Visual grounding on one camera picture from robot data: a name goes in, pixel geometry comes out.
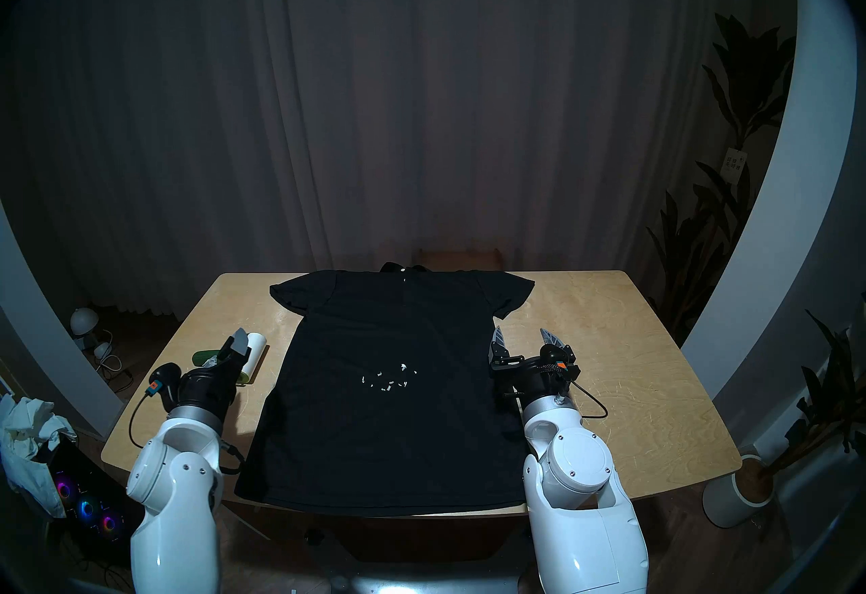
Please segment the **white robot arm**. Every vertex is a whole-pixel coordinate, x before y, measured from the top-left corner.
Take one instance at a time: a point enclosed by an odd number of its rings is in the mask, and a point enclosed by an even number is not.
[[[534,455],[523,463],[523,488],[541,586],[546,594],[645,592],[650,563],[634,508],[611,450],[568,397],[574,354],[551,333],[541,337],[538,357],[509,357],[497,328],[489,357],[497,384],[526,405]],[[597,508],[577,509],[593,495]]]
[[[145,506],[133,534],[135,591],[219,591],[213,510],[223,495],[219,437],[192,419],[168,419],[135,462],[127,494]]]
[[[542,410],[526,420],[538,458],[527,456],[523,466],[541,586],[547,594],[645,592],[647,548],[611,450],[581,425],[571,401],[555,400],[539,398],[524,410]],[[594,494],[597,509],[576,509]]]
[[[247,334],[238,329],[219,351],[215,366],[181,377],[178,366],[166,364],[151,375],[141,400],[160,394],[169,418],[142,447],[127,482],[127,495],[145,506],[145,518],[130,540],[133,583],[139,594],[220,590],[219,537],[213,518],[223,498],[219,453],[225,445],[220,436],[249,354]],[[226,448],[243,461],[236,449]]]

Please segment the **wooden floor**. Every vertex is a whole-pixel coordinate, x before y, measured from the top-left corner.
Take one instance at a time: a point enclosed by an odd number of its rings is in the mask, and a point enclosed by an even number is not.
[[[173,317],[123,313],[113,308],[99,308],[98,312],[98,328],[114,334],[115,351],[133,373],[133,386],[119,392],[128,399],[179,324]],[[128,376],[118,378],[111,385],[122,387],[128,381]],[[101,446],[99,441],[82,438],[82,451],[106,468],[99,459]],[[107,472],[125,484],[122,471]],[[703,484],[694,485],[635,501],[649,552],[648,591],[764,591],[791,562],[790,540],[778,506],[771,503],[751,520],[720,529],[704,515],[702,489]],[[266,540],[225,507],[218,508],[216,520],[221,537],[223,592],[330,591],[300,536],[280,543]],[[461,540],[459,532],[454,540]],[[521,594],[540,591],[537,574],[530,569],[521,582]]]

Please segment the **black cable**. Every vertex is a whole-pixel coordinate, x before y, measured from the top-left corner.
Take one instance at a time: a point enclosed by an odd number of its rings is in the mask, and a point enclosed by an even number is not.
[[[133,376],[133,373],[131,373],[130,371],[128,371],[126,368],[124,368],[121,372],[125,372],[125,373],[127,373],[127,375],[129,375],[129,382],[127,382],[126,384],[124,384],[124,385],[123,385],[122,387],[120,387],[119,389],[111,389],[111,391],[113,391],[113,392],[116,393],[116,394],[120,393],[121,391],[126,391],[128,388],[130,388],[131,386],[133,386],[133,383],[135,382],[135,377]],[[113,380],[117,379],[118,377],[120,377],[119,374],[115,375],[114,377],[103,377],[102,379],[104,379],[104,380],[106,381],[106,384],[108,385],[108,388],[111,388],[111,382],[112,382]]]
[[[237,450],[237,447],[228,444],[225,440],[219,441],[219,447],[220,449],[224,449],[226,452],[234,456],[237,461],[240,461],[240,464],[237,468],[227,468],[224,466],[220,466],[220,473],[222,473],[223,475],[237,475],[238,473],[240,473],[241,466],[246,463],[246,460],[243,458],[243,455]]]
[[[135,441],[135,439],[133,438],[133,419],[135,419],[135,413],[139,411],[139,408],[141,407],[141,403],[145,402],[145,398],[147,398],[147,394],[145,394],[144,396],[141,396],[141,400],[139,401],[139,404],[135,406],[135,410],[133,410],[133,415],[129,418],[129,441],[130,441],[133,445],[135,445],[136,447],[138,447],[139,449],[144,449],[145,446],[144,446],[144,445],[139,445],[139,444]]]
[[[581,391],[583,391],[583,393],[587,394],[587,396],[589,396],[589,398],[591,398],[593,401],[595,401],[595,404],[596,404],[597,406],[599,406],[602,410],[605,411],[605,413],[604,413],[603,415],[585,415],[585,414],[583,414],[583,413],[580,413],[580,416],[582,416],[584,419],[603,419],[603,418],[605,418],[605,417],[608,415],[607,408],[605,408],[605,406],[602,404],[602,402],[601,402],[600,400],[598,400],[597,398],[595,398],[595,396],[593,396],[591,393],[589,393],[589,391],[587,391],[586,389],[584,389],[584,388],[583,388],[582,386],[580,386],[580,384],[578,384],[577,382],[574,382],[574,381],[572,380],[572,384],[574,384],[574,386],[576,386],[578,389],[580,389]]]

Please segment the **curtain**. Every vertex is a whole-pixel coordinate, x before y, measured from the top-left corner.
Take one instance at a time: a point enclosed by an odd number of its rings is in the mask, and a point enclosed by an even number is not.
[[[222,272],[418,248],[645,282],[665,189],[729,138],[717,10],[756,6],[22,0],[0,130],[100,305],[183,317]]]

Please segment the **white wall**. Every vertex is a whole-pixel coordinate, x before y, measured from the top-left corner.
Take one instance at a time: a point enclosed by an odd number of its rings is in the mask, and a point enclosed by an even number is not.
[[[683,345],[734,441],[753,444],[767,461],[785,449],[784,433],[801,416],[800,366],[818,370],[829,352],[804,310],[839,331],[862,318],[866,289],[866,40],[843,0],[798,0],[797,37],[767,177]],[[862,337],[851,339],[852,349],[863,349]],[[864,480],[866,466],[843,452],[841,437],[777,476],[795,554]]]
[[[9,370],[34,398],[70,405],[65,414],[74,427],[107,437],[124,404],[108,388],[75,346],[42,295],[18,248],[0,204],[0,351]]]
[[[791,90],[751,217],[682,353],[715,398],[767,329],[821,227],[848,146],[857,37],[844,0],[798,0]]]

